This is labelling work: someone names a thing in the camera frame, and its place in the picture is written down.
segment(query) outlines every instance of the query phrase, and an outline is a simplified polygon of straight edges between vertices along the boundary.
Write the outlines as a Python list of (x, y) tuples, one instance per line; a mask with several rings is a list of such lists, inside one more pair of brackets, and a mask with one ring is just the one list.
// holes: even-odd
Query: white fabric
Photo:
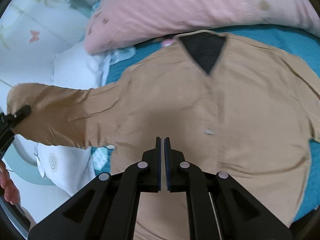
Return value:
[[(105, 58), (105, 53), (89, 55), (80, 42), (54, 56), (51, 85), (84, 90), (100, 87), (109, 72)], [(71, 196), (95, 178), (91, 148), (39, 144), (35, 155), (41, 176), (47, 176)]]

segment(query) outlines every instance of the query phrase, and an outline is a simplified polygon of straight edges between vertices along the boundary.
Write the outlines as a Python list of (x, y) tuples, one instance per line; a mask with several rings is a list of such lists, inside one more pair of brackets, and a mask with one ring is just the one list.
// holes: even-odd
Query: blue bedsheet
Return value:
[[(219, 28), (215, 31), (230, 32), (284, 49), (291, 54), (303, 58), (317, 75), (320, 76), (320, 39), (303, 30), (276, 25), (256, 25)], [(127, 67), (138, 63), (143, 58), (160, 49), (160, 47), (159, 42), (153, 43), (152, 41), (136, 45), (137, 53), (134, 57), (110, 67), (107, 84), (117, 81)], [(295, 221), (320, 204), (320, 143), (311, 141), (310, 149), (312, 155), (310, 176), (305, 196)]]

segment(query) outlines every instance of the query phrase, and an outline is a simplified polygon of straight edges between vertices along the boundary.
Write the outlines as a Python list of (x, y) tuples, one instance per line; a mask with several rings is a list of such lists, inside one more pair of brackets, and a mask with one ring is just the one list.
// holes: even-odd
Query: black inner lining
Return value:
[(226, 37), (202, 32), (179, 37), (191, 57), (209, 75), (216, 63)]

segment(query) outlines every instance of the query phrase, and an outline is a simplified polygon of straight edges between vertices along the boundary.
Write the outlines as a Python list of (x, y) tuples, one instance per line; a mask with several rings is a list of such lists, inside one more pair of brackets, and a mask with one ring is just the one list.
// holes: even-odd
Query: light blue patterned fabric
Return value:
[[(276, 25), (256, 25), (220, 28), (214, 31), (230, 32), (284, 49), (289, 53), (303, 58), (308, 65), (320, 75), (320, 39), (303, 30)], [(135, 56), (110, 66), (107, 84), (119, 80), (121, 74), (127, 67), (138, 63), (160, 48), (159, 42), (153, 43), (152, 41), (147, 41), (137, 44)], [(312, 155), (310, 176), (305, 196), (295, 221), (320, 204), (320, 143), (311, 141), (310, 149)]]

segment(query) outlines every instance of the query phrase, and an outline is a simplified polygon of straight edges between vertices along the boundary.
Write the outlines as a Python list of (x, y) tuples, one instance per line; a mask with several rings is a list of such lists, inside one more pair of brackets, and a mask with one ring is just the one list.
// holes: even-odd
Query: tile floor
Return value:
[[(0, 110), (18, 83), (49, 84), (52, 57), (69, 49), (83, 36), (87, 18), (63, 0), (13, 0), (0, 19)], [(33, 153), (34, 143), (16, 139), (22, 153)], [(68, 199), (56, 186), (28, 183), (11, 172), (20, 190), (21, 205), (39, 222)]]

